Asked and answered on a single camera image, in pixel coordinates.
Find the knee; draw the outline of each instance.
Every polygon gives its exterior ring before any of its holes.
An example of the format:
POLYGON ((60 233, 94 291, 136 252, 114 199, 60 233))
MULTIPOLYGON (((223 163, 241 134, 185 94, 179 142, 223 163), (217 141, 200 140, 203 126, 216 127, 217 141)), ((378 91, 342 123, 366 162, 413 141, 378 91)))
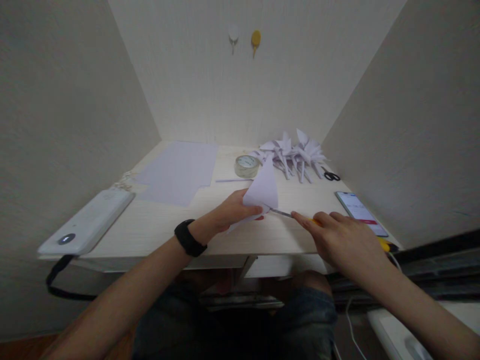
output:
POLYGON ((313 270, 301 272, 293 278, 293 283, 296 288, 313 288, 332 296, 332 288, 327 278, 319 272, 313 270))

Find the smartwatch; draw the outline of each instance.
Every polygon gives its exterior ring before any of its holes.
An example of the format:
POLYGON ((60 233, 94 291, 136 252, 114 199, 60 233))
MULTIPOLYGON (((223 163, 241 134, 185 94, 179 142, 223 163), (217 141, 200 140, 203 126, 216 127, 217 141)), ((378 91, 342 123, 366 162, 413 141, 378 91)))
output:
POLYGON ((186 254, 197 258, 205 251, 207 245, 204 246, 199 243, 190 233, 188 226, 194 221, 195 219, 190 219, 180 223, 180 225, 175 228, 175 236, 186 254))

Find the white cable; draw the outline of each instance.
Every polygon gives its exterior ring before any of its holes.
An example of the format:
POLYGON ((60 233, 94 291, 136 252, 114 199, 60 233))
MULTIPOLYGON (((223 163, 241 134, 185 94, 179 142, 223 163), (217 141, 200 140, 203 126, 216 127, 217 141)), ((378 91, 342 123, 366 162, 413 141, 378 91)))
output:
POLYGON ((352 300, 354 298, 351 297, 348 299, 348 303, 346 304, 346 319, 348 320, 348 325, 350 325, 350 335, 351 335, 351 339, 353 340, 353 343, 355 344, 357 350, 360 352, 361 356, 363 357, 363 360, 368 360, 364 353, 362 352, 362 349, 360 349, 360 346, 357 344, 357 341, 355 340, 355 336, 354 336, 354 328, 352 327, 352 322, 350 321, 350 315, 349 315, 349 308, 350 308, 350 304, 352 303, 352 300))
POLYGON ((342 357, 340 356, 340 352, 339 352, 339 348, 337 347, 337 344, 333 343, 333 346, 335 347, 336 357, 338 358, 338 360, 342 360, 342 357))
POLYGON ((388 252, 388 255, 390 255, 390 257, 391 257, 391 259, 393 260, 393 262, 395 263, 398 271, 400 271, 401 273, 403 273, 402 268, 400 267, 400 264, 399 264, 399 262, 397 261, 397 259, 395 258, 395 256, 394 256, 391 252, 388 252))

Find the smartphone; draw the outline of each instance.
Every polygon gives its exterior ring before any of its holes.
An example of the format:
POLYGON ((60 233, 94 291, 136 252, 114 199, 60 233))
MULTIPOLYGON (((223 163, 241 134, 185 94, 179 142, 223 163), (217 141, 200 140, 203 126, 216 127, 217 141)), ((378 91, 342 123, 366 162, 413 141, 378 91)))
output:
POLYGON ((335 195, 352 218, 367 224, 377 236, 389 235, 353 192, 337 191, 335 195))

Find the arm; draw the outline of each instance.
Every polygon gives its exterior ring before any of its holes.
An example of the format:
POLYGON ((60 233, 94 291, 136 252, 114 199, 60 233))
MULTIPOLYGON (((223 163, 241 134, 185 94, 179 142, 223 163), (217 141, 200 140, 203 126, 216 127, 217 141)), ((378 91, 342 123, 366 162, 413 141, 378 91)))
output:
POLYGON ((393 266, 364 223, 337 212, 313 221, 293 217, 313 236, 319 255, 399 319, 435 359, 479 359, 480 337, 393 266))
MULTIPOLYGON (((245 192, 247 189, 235 191, 220 206, 188 225, 195 240, 206 245, 231 224, 261 214, 261 207, 243 205, 245 192)), ((43 359, 103 359, 191 260, 173 236, 95 299, 43 359)))

